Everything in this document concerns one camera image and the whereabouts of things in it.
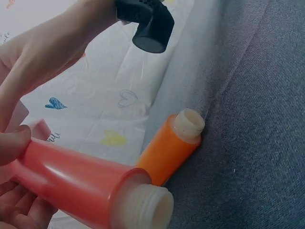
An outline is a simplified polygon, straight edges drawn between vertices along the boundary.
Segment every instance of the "hand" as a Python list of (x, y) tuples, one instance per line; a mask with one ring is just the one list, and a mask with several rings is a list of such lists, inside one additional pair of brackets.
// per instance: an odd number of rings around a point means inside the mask
[(63, 14), (0, 46), (0, 132), (20, 98), (74, 65), (116, 22), (114, 0), (78, 0)]
[(47, 229), (56, 209), (12, 181), (7, 165), (30, 142), (31, 131), (23, 125), (14, 133), (0, 133), (0, 228)]

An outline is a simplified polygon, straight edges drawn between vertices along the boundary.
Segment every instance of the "yellow heart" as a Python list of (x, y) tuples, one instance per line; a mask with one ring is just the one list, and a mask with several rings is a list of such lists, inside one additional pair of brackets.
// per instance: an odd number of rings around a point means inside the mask
[(105, 130), (106, 137), (101, 141), (105, 146), (123, 146), (127, 143), (127, 139), (113, 130)]

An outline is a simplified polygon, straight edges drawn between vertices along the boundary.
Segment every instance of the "pink plastic bottle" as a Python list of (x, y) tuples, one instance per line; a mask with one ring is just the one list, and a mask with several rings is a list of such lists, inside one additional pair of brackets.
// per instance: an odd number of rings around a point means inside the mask
[(10, 165), (15, 178), (93, 229), (166, 229), (173, 196), (141, 168), (33, 139)]

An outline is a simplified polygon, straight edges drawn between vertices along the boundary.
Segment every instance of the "bottle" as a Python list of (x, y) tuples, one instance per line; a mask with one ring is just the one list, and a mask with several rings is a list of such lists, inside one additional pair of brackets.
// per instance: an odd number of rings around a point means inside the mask
[(173, 196), (141, 168), (32, 139), (10, 164), (15, 179), (93, 229), (166, 229)]
[(153, 185), (163, 185), (200, 145), (204, 126), (204, 119), (191, 109), (169, 116), (139, 157), (136, 167), (148, 172)]

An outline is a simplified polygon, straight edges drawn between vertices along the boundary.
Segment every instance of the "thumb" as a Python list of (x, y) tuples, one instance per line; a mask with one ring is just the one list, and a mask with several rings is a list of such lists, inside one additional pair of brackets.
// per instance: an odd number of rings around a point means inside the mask
[(14, 161), (26, 149), (31, 141), (31, 130), (27, 125), (21, 125), (12, 133), (0, 133), (0, 166)]

